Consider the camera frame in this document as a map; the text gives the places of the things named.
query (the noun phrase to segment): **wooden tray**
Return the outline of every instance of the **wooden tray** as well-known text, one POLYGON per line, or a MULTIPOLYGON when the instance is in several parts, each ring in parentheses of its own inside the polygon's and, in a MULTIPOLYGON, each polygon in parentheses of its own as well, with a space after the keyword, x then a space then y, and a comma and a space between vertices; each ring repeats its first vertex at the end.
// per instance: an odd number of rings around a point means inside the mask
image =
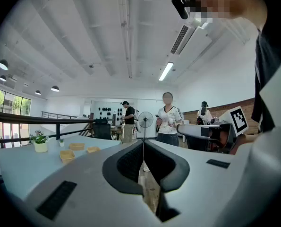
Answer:
POLYGON ((101 150, 101 149, 99 149, 97 146, 87 148, 88 153, 93 153, 93 152, 96 152, 96 151, 99 151, 99 150, 101 150))
POLYGON ((84 150, 85 143, 71 143, 69 144, 69 149, 71 150, 84 150))
POLYGON ((68 163, 75 158, 74 152, 72 150, 61 150, 60 158, 63 163, 68 163))

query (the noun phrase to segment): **jeans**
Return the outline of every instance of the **jeans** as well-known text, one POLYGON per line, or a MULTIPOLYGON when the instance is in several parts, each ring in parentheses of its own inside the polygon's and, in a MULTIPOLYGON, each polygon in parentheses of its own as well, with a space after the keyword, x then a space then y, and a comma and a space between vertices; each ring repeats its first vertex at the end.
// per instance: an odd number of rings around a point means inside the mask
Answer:
POLYGON ((179 140, 177 134, 161 134, 158 133, 157 141, 166 143, 173 146, 179 146, 179 140))

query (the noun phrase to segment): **woman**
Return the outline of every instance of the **woman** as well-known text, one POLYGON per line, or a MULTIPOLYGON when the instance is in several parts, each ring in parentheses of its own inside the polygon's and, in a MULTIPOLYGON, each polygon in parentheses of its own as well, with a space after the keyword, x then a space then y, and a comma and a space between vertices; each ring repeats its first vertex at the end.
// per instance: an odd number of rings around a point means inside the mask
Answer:
MULTIPOLYGON (((165 106, 158 111, 157 127, 159 131, 157 141, 173 146, 179 146, 176 127, 178 124, 182 123, 181 112, 178 108, 172 106, 172 93, 164 93, 162 99, 165 106)), ((144 164, 144 171, 150 171, 146 164, 144 164)))
POLYGON ((208 125, 211 123, 213 117, 212 117, 210 111, 206 109, 206 107, 208 107, 208 104, 206 101, 203 101, 201 103, 201 108, 197 113, 197 123, 196 124, 208 125))

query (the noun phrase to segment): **standing fan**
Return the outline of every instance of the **standing fan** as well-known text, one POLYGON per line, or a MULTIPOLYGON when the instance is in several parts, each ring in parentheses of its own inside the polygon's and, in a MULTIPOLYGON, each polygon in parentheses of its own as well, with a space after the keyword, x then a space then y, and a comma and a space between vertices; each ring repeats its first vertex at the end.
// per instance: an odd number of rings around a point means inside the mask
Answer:
POLYGON ((142 112, 138 117, 138 122, 144 129, 150 127, 153 123, 153 116, 149 112, 142 112))

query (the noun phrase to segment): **white ceiling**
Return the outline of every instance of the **white ceiling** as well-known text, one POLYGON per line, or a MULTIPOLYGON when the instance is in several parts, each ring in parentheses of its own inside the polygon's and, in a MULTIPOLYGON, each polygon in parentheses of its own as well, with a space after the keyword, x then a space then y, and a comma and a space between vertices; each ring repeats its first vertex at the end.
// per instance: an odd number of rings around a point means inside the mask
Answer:
MULTIPOLYGON (((183 23, 193 21, 182 20, 171 0, 20 0, 0 28, 0 59, 9 63, 0 75, 28 83, 22 91, 34 95, 39 89, 41 97, 69 81, 130 77, 160 83, 183 23)), ((212 44, 221 42, 204 60, 235 39, 219 20, 206 30, 212 44)), ((175 64, 162 83, 179 85, 194 75, 197 58, 191 57, 190 65, 175 64)), ((5 85, 15 87, 10 80, 5 85)))

